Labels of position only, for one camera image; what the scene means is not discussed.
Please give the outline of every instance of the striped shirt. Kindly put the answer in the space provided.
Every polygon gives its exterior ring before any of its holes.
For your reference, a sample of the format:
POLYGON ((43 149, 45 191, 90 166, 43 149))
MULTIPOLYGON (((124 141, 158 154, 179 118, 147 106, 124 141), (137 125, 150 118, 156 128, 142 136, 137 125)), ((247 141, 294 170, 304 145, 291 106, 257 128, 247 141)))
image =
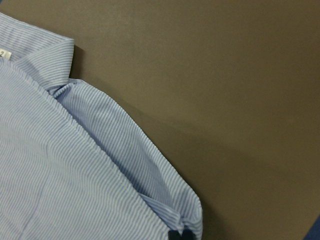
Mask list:
POLYGON ((69 78, 73 39, 2 13, 0 32, 0 239, 201 239, 190 186, 113 99, 69 78))

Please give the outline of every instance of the striped fabric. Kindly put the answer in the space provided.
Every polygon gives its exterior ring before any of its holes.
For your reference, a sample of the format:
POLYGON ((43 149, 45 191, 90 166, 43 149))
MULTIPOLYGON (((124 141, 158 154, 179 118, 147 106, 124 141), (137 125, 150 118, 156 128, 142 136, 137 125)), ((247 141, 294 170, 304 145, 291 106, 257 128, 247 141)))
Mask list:
POLYGON ((2 13, 0 31, 0 239, 201 239, 194 191, 114 100, 69 78, 73 40, 2 13))

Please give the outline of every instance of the folded shirt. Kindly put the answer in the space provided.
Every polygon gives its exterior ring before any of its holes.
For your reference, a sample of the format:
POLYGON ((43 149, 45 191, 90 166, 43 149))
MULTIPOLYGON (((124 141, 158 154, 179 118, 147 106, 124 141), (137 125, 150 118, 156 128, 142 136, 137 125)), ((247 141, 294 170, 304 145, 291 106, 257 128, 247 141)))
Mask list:
POLYGON ((74 41, 2 13, 0 32, 0 239, 201 239, 190 186, 113 99, 69 78, 74 41))

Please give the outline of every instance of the brown surface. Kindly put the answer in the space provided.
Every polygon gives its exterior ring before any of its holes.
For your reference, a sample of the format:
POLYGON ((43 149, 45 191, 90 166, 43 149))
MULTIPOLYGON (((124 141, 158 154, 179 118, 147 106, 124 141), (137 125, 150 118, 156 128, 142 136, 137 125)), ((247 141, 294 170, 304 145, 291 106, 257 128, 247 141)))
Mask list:
POLYGON ((194 188, 204 240, 303 238, 320 213, 320 1, 0 11, 75 39, 71 77, 112 96, 194 188))

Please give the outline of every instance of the clothing label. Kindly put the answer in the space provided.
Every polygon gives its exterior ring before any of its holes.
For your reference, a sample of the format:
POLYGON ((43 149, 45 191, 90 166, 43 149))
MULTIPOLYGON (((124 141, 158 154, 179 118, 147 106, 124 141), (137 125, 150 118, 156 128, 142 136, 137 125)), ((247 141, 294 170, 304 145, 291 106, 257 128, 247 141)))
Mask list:
POLYGON ((11 52, 0 48, 0 58, 5 58, 7 60, 10 60, 10 57, 11 57, 11 52))

